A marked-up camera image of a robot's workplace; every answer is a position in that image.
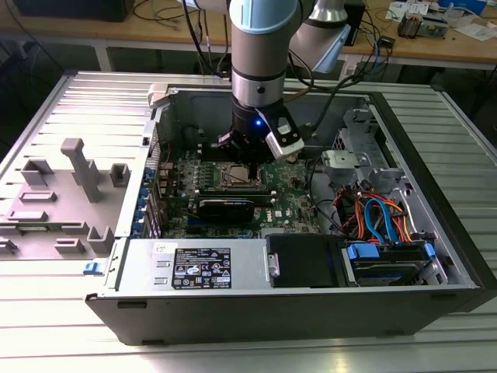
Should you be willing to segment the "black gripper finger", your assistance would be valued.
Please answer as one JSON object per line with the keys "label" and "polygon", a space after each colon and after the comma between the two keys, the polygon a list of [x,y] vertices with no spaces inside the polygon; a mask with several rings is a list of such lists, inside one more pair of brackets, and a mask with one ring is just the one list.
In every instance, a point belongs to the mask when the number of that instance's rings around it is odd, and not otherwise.
{"label": "black gripper finger", "polygon": [[257,177],[257,172],[266,163],[271,163],[275,161],[275,157],[267,145],[264,138],[255,139],[255,151],[254,151],[254,177]]}
{"label": "black gripper finger", "polygon": [[229,131],[218,138],[217,147],[232,162],[245,166],[248,169],[248,178],[250,180],[256,179],[255,153],[245,135],[238,131]]}

